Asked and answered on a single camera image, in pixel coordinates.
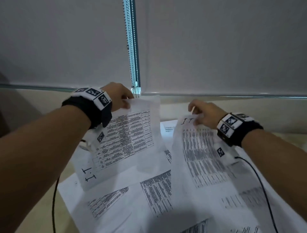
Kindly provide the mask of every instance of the forearm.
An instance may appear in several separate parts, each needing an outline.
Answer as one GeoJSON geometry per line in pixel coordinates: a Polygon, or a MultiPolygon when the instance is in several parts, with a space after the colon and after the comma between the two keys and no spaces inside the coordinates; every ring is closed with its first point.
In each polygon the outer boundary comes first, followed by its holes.
{"type": "Polygon", "coordinates": [[[307,220],[307,153],[261,129],[249,132],[242,147],[274,190],[307,220]]]}
{"type": "Polygon", "coordinates": [[[5,200],[0,228],[15,230],[59,177],[90,125],[81,110],[67,105],[0,139],[0,200],[5,200]]]}

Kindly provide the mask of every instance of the wire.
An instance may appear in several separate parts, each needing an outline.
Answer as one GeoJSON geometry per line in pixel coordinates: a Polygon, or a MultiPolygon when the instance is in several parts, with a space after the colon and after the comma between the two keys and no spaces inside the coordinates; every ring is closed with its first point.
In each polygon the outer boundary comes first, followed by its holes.
{"type": "Polygon", "coordinates": [[[266,191],[265,191],[265,189],[264,189],[263,183],[261,182],[261,179],[260,179],[258,173],[257,173],[256,170],[253,168],[253,166],[252,166],[247,160],[245,160],[244,158],[239,157],[239,156],[236,156],[235,159],[242,159],[242,160],[244,160],[244,161],[247,162],[247,163],[251,166],[251,168],[254,170],[254,172],[255,172],[255,174],[256,174],[256,176],[257,176],[257,178],[258,178],[258,180],[259,180],[259,182],[260,182],[260,184],[261,184],[261,187],[262,187],[262,190],[263,190],[263,192],[264,192],[264,195],[265,195],[265,197],[266,197],[266,202],[267,202],[268,207],[269,207],[269,211],[270,211],[270,215],[271,215],[271,219],[272,219],[272,223],[273,223],[274,229],[275,229],[276,233],[278,233],[278,230],[277,230],[277,227],[276,227],[276,224],[275,224],[275,220],[274,220],[274,217],[273,217],[272,209],[271,209],[271,206],[270,206],[270,203],[269,203],[269,199],[268,199],[268,196],[267,196],[267,194],[266,194],[266,191]]]}
{"type": "Polygon", "coordinates": [[[53,198],[52,198],[52,227],[53,227],[53,233],[56,233],[56,224],[54,222],[54,204],[56,202],[56,190],[57,186],[59,184],[60,177],[56,180],[56,187],[54,188],[53,198]]]}

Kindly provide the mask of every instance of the hand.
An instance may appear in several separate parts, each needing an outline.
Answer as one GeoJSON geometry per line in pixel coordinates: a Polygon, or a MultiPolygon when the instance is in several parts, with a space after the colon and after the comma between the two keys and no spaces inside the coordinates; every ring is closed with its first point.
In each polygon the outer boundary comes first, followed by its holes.
{"type": "Polygon", "coordinates": [[[132,92],[121,83],[110,82],[101,88],[106,91],[112,100],[111,112],[120,108],[130,109],[130,104],[125,99],[134,99],[132,92]]]}
{"type": "Polygon", "coordinates": [[[203,124],[211,129],[216,129],[219,121],[227,114],[227,112],[214,103],[206,103],[201,100],[193,100],[188,106],[189,112],[192,111],[194,106],[192,114],[204,114],[204,117],[198,117],[194,121],[194,125],[203,124]]]}

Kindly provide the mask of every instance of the person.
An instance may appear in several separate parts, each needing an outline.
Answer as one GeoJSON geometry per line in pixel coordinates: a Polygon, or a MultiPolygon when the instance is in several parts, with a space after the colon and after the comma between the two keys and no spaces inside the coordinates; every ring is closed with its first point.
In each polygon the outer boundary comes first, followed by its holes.
{"type": "MultiPolygon", "coordinates": [[[[102,87],[111,111],[129,109],[130,90],[119,83],[102,87]]],[[[193,100],[188,110],[203,113],[195,125],[216,129],[227,114],[213,103],[193,100]]],[[[91,120],[74,105],[62,106],[0,138],[0,232],[14,232],[64,170],[91,120]]],[[[307,220],[307,154],[262,129],[250,131],[242,147],[276,192],[307,220]]]]}

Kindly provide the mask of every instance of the stack of papers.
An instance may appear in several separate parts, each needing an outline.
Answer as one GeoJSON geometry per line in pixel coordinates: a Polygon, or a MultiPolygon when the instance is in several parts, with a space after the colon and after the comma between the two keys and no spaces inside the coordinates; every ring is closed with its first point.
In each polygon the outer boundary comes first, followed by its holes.
{"type": "MultiPolygon", "coordinates": [[[[76,149],[76,173],[58,185],[80,233],[274,232],[259,181],[242,161],[223,166],[214,130],[195,128],[195,115],[160,122],[157,101],[130,104],[94,153],[76,149]]],[[[306,231],[263,180],[279,232],[306,231]]]]}

